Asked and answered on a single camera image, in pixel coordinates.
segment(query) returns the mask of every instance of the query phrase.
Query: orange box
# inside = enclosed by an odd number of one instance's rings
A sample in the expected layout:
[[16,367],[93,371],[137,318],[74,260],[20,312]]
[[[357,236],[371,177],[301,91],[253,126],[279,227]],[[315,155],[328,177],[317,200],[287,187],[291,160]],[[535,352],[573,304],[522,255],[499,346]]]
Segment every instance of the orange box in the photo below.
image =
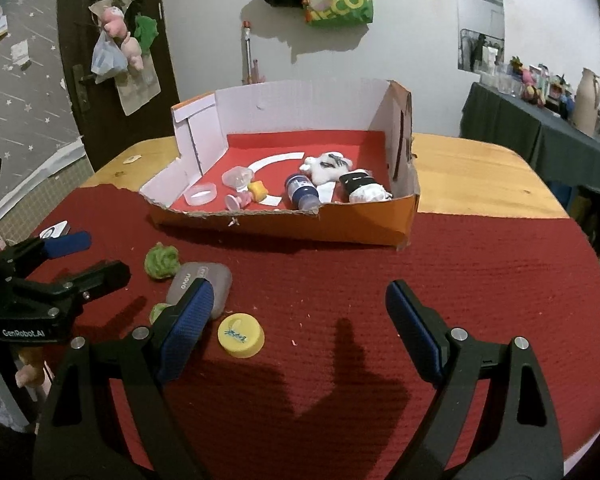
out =
[[[175,105],[180,152],[141,187],[157,224],[276,237],[403,246],[409,241],[420,189],[411,160],[411,93],[379,79],[279,81],[218,90]],[[372,170],[393,198],[338,203],[335,184],[318,187],[317,212],[291,209],[283,183],[305,156],[337,149],[355,167]],[[251,166],[267,199],[242,211],[224,210],[232,192],[220,179]],[[213,182],[218,197],[189,206],[182,194]]]

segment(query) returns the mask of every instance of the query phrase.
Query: dark brown door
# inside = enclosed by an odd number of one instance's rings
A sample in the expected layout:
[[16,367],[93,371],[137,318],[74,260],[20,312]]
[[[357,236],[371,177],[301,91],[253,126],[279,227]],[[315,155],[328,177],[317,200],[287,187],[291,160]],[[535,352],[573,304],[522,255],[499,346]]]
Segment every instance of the dark brown door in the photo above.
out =
[[[84,83],[76,81],[75,66],[81,66],[84,75],[91,73],[93,47],[100,35],[88,9],[95,1],[58,0],[58,37],[64,80],[71,97],[75,122],[91,165],[97,171],[136,142],[173,135],[170,108],[179,99],[161,16],[161,0],[136,0],[142,14],[158,21],[158,37],[151,46],[155,71],[160,81],[160,93],[156,97],[126,116],[113,79],[98,85],[89,79]],[[87,110],[84,105],[80,106],[77,85],[86,91],[82,96],[88,99]]]

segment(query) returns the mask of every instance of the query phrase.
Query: gray wallpaper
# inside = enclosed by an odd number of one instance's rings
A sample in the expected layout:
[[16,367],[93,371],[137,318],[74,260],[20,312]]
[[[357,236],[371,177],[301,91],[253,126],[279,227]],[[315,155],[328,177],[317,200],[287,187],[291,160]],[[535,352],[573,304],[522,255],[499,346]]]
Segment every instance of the gray wallpaper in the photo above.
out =
[[[56,0],[0,0],[8,34],[0,38],[0,198],[59,148],[78,128],[64,90]],[[11,46],[27,40],[30,63],[12,63]]]

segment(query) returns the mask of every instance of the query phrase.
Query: dark green tablecloth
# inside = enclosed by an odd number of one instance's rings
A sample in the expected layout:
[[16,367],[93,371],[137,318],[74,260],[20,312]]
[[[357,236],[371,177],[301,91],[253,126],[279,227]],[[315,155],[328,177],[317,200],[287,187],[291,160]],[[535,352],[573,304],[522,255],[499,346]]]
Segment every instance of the dark green tablecloth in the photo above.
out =
[[600,190],[600,142],[550,111],[474,83],[462,112],[461,137],[510,148],[545,182]]

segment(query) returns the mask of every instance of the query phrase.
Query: silver bolt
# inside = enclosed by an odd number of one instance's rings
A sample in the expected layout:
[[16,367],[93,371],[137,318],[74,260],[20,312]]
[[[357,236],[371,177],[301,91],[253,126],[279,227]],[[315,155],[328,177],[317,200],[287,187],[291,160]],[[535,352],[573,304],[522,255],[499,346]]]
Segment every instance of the silver bolt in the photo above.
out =
[[149,335],[149,329],[145,326],[139,326],[138,328],[135,328],[134,331],[131,333],[131,336],[134,339],[137,339],[138,341],[144,339],[148,335]]
[[451,337],[456,341],[464,341],[469,335],[464,328],[456,327],[451,329]]
[[84,340],[84,338],[81,335],[79,335],[78,337],[74,337],[73,339],[71,339],[71,348],[77,350],[78,348],[82,348],[85,343],[86,341]]
[[527,341],[525,338],[523,338],[521,335],[519,335],[517,338],[515,338],[513,340],[513,342],[516,344],[516,346],[518,348],[520,348],[521,350],[526,350],[527,348],[529,348],[529,341]]

